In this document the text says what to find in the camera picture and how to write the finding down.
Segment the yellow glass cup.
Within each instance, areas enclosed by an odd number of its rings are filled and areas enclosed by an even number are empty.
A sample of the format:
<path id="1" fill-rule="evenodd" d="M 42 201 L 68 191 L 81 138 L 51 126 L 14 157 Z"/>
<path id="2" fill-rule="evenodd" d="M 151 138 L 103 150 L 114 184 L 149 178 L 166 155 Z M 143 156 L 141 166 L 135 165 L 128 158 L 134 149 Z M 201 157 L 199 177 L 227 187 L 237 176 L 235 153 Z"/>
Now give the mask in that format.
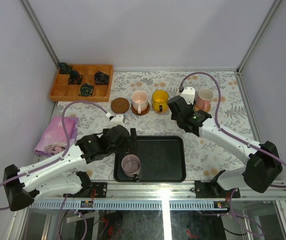
<path id="1" fill-rule="evenodd" d="M 157 90 L 152 95 L 152 106 L 156 107 L 157 105 L 168 106 L 167 101 L 169 99 L 169 95 L 164 90 Z"/>

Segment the mauve mug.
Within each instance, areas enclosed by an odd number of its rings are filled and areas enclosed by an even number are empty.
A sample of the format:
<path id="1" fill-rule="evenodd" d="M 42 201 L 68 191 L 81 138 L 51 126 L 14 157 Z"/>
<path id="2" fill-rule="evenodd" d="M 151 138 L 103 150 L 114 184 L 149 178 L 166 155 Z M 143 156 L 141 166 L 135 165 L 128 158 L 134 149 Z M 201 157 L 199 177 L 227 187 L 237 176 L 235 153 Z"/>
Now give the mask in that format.
<path id="1" fill-rule="evenodd" d="M 135 182 L 139 182 L 141 162 L 136 155 L 128 154 L 123 157 L 121 161 L 121 168 L 126 176 L 133 178 Z"/>

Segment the brown wooden coaster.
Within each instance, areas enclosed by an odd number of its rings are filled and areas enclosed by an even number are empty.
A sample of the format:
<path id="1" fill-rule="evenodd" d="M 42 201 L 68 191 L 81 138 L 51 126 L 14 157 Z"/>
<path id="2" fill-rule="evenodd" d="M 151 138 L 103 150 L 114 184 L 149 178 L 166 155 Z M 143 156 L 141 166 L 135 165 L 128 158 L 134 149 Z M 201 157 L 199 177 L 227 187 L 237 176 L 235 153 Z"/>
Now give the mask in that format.
<path id="1" fill-rule="evenodd" d="M 138 113 L 138 111 L 134 109 L 133 104 L 131 104 L 131 111 L 132 111 L 133 114 L 135 114 L 137 116 L 146 115 L 150 111 L 150 103 L 148 103 L 147 108 L 144 111 L 142 111 L 141 113 Z"/>
<path id="2" fill-rule="evenodd" d="M 111 102 L 111 110 L 116 114 L 124 114 L 129 109 L 129 101 L 126 98 L 118 97 Z"/>

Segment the light pink mug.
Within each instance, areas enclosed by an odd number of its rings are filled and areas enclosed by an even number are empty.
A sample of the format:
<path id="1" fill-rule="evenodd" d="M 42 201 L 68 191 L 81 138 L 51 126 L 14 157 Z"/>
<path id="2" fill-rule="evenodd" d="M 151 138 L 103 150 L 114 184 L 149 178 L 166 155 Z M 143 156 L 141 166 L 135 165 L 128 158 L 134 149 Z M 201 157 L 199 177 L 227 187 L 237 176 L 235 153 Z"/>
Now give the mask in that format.
<path id="1" fill-rule="evenodd" d="M 142 90 L 135 91 L 132 94 L 132 106 L 138 114 L 141 114 L 148 107 L 148 95 Z"/>

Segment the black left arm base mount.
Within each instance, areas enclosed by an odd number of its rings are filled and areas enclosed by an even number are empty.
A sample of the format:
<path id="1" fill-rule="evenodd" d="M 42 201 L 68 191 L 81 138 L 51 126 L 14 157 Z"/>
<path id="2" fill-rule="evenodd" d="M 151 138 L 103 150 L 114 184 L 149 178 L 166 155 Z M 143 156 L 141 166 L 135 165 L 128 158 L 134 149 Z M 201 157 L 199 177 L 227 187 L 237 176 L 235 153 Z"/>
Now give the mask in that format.
<path id="1" fill-rule="evenodd" d="M 106 182 L 94 182 L 92 187 L 84 192 L 78 192 L 75 194 L 68 194 L 69 198 L 90 198 L 90 199 L 104 199 L 107 195 L 107 183 Z"/>

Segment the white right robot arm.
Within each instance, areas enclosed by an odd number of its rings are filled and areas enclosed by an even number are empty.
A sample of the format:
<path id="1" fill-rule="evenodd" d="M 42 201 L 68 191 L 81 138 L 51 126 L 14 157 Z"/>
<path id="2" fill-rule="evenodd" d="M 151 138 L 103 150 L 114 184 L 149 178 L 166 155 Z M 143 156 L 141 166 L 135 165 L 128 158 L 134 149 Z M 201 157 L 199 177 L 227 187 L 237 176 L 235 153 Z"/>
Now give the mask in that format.
<path id="1" fill-rule="evenodd" d="M 278 152 L 273 143 L 249 141 L 235 132 L 225 134 L 209 113 L 194 111 L 181 96 L 171 98 L 167 104 L 172 113 L 171 118 L 179 128 L 214 142 L 245 165 L 235 170 L 221 170 L 211 181 L 197 183 L 197 194 L 222 198 L 232 189 L 240 187 L 264 193 L 282 172 L 281 163 L 274 159 Z"/>

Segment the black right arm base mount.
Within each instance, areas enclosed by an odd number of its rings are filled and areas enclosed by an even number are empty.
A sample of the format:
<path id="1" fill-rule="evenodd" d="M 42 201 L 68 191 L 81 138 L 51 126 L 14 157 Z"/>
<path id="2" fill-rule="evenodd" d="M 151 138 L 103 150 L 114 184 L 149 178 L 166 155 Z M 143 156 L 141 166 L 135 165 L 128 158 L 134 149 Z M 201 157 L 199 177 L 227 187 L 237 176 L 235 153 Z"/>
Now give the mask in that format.
<path id="1" fill-rule="evenodd" d="M 195 193 L 199 199 L 229 199 L 233 189 L 224 190 L 218 183 L 218 177 L 215 176 L 210 181 L 194 181 L 194 187 L 190 189 L 191 192 Z"/>

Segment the pink mug cream inside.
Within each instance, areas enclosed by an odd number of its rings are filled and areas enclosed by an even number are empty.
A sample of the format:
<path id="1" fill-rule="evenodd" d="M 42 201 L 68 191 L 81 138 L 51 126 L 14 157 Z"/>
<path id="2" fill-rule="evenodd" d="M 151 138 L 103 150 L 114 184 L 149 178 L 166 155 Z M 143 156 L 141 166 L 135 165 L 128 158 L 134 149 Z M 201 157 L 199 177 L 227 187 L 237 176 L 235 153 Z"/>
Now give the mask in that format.
<path id="1" fill-rule="evenodd" d="M 196 103 L 208 102 L 211 103 L 213 99 L 213 92 L 210 89 L 200 89 L 197 93 Z"/>

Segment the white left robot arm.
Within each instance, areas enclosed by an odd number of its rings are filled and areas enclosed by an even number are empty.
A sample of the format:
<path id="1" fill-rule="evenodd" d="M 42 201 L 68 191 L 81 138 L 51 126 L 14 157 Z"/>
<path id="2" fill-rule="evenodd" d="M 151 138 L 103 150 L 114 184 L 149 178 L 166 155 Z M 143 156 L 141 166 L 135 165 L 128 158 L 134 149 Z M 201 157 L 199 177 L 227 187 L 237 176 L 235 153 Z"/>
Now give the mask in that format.
<path id="1" fill-rule="evenodd" d="M 106 128 L 102 133 L 86 135 L 65 152 L 26 167 L 12 164 L 4 170 L 4 189 L 13 212 L 29 207 L 35 200 L 54 195 L 87 197 L 92 183 L 86 172 L 67 178 L 57 176 L 72 168 L 84 167 L 111 154 L 133 153 L 137 149 L 135 128 L 122 125 Z"/>

